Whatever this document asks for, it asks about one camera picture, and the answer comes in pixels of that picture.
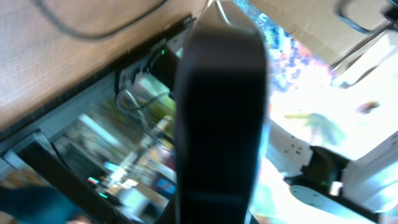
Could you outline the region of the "Samsung Galaxy smartphone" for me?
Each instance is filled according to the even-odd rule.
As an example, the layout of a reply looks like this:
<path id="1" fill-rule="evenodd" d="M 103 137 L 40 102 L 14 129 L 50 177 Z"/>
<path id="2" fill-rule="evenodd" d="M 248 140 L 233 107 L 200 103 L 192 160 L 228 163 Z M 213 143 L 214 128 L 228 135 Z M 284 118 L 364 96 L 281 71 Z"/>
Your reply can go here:
<path id="1" fill-rule="evenodd" d="M 261 34 L 231 1 L 190 31 L 175 77 L 178 223 L 248 223 L 269 138 L 268 61 Z"/>

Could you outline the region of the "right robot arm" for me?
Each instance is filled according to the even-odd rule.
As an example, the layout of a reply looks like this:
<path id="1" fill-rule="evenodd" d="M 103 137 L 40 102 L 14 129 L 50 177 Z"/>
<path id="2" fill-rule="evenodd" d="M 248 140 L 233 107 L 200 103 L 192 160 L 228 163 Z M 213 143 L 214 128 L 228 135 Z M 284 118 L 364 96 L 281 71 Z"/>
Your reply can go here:
<path id="1" fill-rule="evenodd" d="M 298 201 L 353 221 L 395 223 L 397 134 L 352 160 L 269 121 L 266 159 Z"/>

